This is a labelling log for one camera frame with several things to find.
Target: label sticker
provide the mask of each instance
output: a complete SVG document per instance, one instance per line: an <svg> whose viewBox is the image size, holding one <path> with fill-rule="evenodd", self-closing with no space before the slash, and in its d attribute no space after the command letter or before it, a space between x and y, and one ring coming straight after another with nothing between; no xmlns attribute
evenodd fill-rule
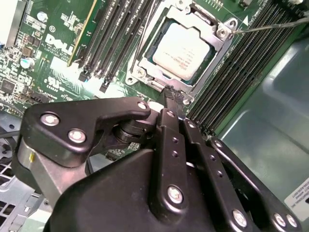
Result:
<svg viewBox="0 0 309 232"><path fill-rule="evenodd" d="M305 180L294 192L292 192L284 203L295 213L299 220L309 218L309 178Z"/></svg>

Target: motherboard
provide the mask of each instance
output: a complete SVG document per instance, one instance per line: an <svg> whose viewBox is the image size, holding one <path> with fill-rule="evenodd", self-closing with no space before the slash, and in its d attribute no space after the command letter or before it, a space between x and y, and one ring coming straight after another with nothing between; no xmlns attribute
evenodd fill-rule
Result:
<svg viewBox="0 0 309 232"><path fill-rule="evenodd" d="M2 110L22 116L37 103L156 101L173 86L187 116L215 133L304 25L234 32L308 16L308 2L10 0L1 11L10 25L0 37Z"/></svg>

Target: silver bolt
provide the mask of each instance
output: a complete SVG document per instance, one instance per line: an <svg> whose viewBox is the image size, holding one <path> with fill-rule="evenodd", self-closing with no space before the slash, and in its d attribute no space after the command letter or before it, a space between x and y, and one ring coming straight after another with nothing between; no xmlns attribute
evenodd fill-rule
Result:
<svg viewBox="0 0 309 232"><path fill-rule="evenodd" d="M237 222L237 224L239 224L242 227L246 227L247 226L247 220L245 218L245 216L237 209L233 210L233 217L235 219L235 221Z"/></svg>
<svg viewBox="0 0 309 232"><path fill-rule="evenodd" d="M170 111L170 110L168 110L166 113L167 113L168 116L170 116L170 117L175 117L174 113L173 113L172 111Z"/></svg>
<svg viewBox="0 0 309 232"><path fill-rule="evenodd" d="M279 214L275 213L274 216L279 225L281 225L282 227L286 226L285 221Z"/></svg>
<svg viewBox="0 0 309 232"><path fill-rule="evenodd" d="M188 124L191 128L195 128L195 125L193 125L191 122L188 122Z"/></svg>
<svg viewBox="0 0 309 232"><path fill-rule="evenodd" d="M139 78L142 78L142 77L144 77L145 76L145 74L146 74L146 72L145 72L145 70L144 69L137 69L137 76L139 77Z"/></svg>
<svg viewBox="0 0 309 232"><path fill-rule="evenodd" d="M215 143L218 147L222 147L222 144L221 144L218 140L215 140L214 143Z"/></svg>
<svg viewBox="0 0 309 232"><path fill-rule="evenodd" d="M69 139L77 144L83 143L86 140L86 135L81 130L71 130L68 135Z"/></svg>
<svg viewBox="0 0 309 232"><path fill-rule="evenodd" d="M140 109L143 109L143 110L147 109L147 106L145 105L145 103L143 103L143 102L141 102L141 101L139 101L139 102L137 103L137 105L139 106Z"/></svg>
<svg viewBox="0 0 309 232"><path fill-rule="evenodd" d="M297 223L295 221L295 219L291 216L291 215L287 215L286 218L288 219L289 223L293 226L293 227L297 227Z"/></svg>
<svg viewBox="0 0 309 232"><path fill-rule="evenodd" d="M226 36L226 30L220 29L220 30L218 30L217 34L218 34L219 38L222 39Z"/></svg>
<svg viewBox="0 0 309 232"><path fill-rule="evenodd" d="M175 204L180 204L183 202L183 194L180 190L174 186L169 186L168 188L168 196L172 202Z"/></svg>
<svg viewBox="0 0 309 232"><path fill-rule="evenodd" d="M45 114L41 116L41 122L47 126L53 127L59 124L59 118L56 115Z"/></svg>

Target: black metal arm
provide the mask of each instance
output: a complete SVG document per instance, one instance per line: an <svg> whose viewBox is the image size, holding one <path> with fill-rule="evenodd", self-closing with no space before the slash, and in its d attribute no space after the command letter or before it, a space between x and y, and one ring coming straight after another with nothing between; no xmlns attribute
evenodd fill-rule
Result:
<svg viewBox="0 0 309 232"><path fill-rule="evenodd" d="M54 207L44 231L301 231L222 141L203 140L178 92L160 99L162 110L133 97L26 110L13 169ZM87 176L89 156L131 142L143 149Z"/></svg>

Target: ram slot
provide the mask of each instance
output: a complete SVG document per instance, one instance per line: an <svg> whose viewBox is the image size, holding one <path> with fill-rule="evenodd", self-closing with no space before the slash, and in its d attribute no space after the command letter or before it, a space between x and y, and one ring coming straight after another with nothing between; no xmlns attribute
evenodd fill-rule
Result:
<svg viewBox="0 0 309 232"><path fill-rule="evenodd" d="M108 25L106 35L102 38L100 45L94 54L94 58L89 64L89 71L91 73L97 74L102 56L105 55L105 49L108 45L113 43L114 38L116 37L119 29L124 23L124 19L126 18L125 16L128 13L132 3L133 0L121 0L119 5L117 6L116 13L114 14L113 19Z"/></svg>
<svg viewBox="0 0 309 232"><path fill-rule="evenodd" d="M112 0L106 8L103 17L100 19L91 41L81 58L80 67L87 66L92 61L99 42L105 37L110 22L119 8L119 1L120 0Z"/></svg>
<svg viewBox="0 0 309 232"><path fill-rule="evenodd" d="M269 1L253 27L295 20L279 5ZM293 29L267 30L245 34L230 57L200 95L189 118L213 133L232 107L255 82Z"/></svg>
<svg viewBox="0 0 309 232"><path fill-rule="evenodd" d="M150 11L152 5L152 0L145 0L138 14L134 14L131 18L131 24L126 30L126 35L128 35L123 49L118 54L115 62L112 64L112 67L109 68L107 74L102 74L101 78L104 78L104 82L101 87L101 91L107 89L113 78L116 76L117 71L119 70L122 62L124 61L129 49L132 49L132 45L135 41L136 36L139 33L139 30L143 24L144 19Z"/></svg>
<svg viewBox="0 0 309 232"><path fill-rule="evenodd" d="M110 67L110 61L113 58L116 50L119 48L119 44L120 44L121 40L123 39L123 37L126 34L126 29L128 28L128 26L131 22L131 19L132 19L132 13L138 11L138 6L140 6L141 4L143 4L143 1L141 1L141 2L136 1L135 4L133 4L131 6L131 9L129 9L129 11L127 12L126 17L124 19L124 23L122 24L121 28L119 29L118 34L117 34L114 42L112 43L112 45L108 49L108 52L106 53L107 55L104 56L102 58L102 60L100 61L99 69L101 70L101 73L103 73L103 77L106 74L106 71L108 71L108 68Z"/></svg>

